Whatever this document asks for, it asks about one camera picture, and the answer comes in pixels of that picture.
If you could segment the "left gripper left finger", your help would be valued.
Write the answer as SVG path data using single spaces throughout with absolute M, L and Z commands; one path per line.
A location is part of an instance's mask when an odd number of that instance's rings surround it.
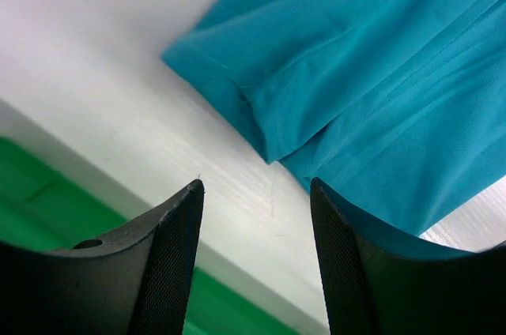
M 180 334 L 204 203 L 194 180 L 71 248 L 1 245 L 4 334 Z

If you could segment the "teal t-shirt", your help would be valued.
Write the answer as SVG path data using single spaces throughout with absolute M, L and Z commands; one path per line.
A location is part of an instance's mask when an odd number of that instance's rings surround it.
M 161 57 L 267 163 L 410 234 L 505 174 L 505 0 L 217 0 Z

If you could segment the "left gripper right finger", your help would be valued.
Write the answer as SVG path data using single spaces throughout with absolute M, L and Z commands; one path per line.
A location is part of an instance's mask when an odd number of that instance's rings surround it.
M 504 333 L 504 244 L 469 252 L 420 239 L 320 179 L 310 201 L 333 334 Z

